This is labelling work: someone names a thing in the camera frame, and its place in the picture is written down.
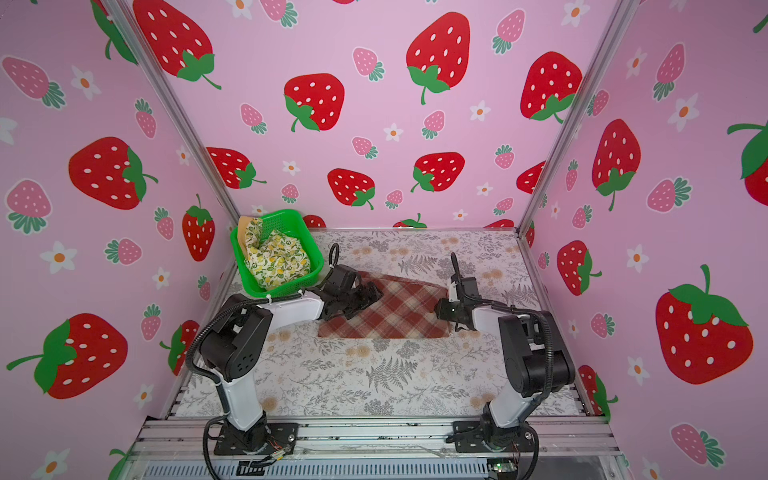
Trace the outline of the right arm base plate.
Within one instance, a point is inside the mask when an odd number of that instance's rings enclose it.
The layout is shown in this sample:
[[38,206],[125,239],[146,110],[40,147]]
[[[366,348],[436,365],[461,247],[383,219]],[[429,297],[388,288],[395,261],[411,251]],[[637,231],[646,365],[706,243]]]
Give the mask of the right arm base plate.
[[459,453],[534,453],[539,446],[527,423],[500,428],[485,420],[455,421],[445,442]]

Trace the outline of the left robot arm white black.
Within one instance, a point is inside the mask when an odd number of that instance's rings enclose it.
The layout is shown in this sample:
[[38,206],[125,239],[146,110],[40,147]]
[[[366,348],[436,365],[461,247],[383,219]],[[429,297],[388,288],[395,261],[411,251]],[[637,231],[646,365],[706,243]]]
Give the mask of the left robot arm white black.
[[213,382],[222,407],[222,414],[204,428],[206,457],[264,455],[269,463],[293,449],[298,426],[268,422],[257,398],[253,370],[272,330],[339,316],[351,319],[382,298],[374,283],[338,263],[339,253],[334,243],[329,251],[330,271],[317,286],[275,298],[229,297],[192,341],[186,366]]

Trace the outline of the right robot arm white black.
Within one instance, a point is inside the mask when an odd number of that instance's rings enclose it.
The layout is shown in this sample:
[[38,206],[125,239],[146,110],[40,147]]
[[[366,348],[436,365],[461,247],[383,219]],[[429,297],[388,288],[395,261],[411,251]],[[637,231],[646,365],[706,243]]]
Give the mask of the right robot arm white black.
[[460,271],[456,254],[448,296],[438,301],[434,313],[454,325],[457,332],[489,334],[500,340],[507,384],[483,407],[480,419],[470,426],[453,426],[446,442],[459,451],[479,445],[504,451],[532,442],[535,431],[528,417],[549,396],[574,382],[576,368],[564,340],[548,311],[517,308],[483,298],[474,277]]

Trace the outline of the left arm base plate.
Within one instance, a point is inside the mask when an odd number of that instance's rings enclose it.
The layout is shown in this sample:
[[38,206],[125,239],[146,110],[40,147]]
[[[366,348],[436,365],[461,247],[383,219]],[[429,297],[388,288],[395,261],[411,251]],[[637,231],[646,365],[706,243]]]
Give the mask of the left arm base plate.
[[256,424],[248,431],[236,429],[224,421],[218,433],[216,456],[271,456],[275,453],[291,455],[298,437],[298,423]]

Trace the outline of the red plaid skirt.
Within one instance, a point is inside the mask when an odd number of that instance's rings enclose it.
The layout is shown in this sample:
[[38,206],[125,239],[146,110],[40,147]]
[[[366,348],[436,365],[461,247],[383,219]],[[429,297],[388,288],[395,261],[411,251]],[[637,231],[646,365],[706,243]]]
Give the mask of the red plaid skirt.
[[317,336],[329,339],[439,339],[450,335],[449,323],[435,307],[448,296],[443,286],[404,277],[362,271],[382,293],[375,303],[351,319],[343,315],[323,321]]

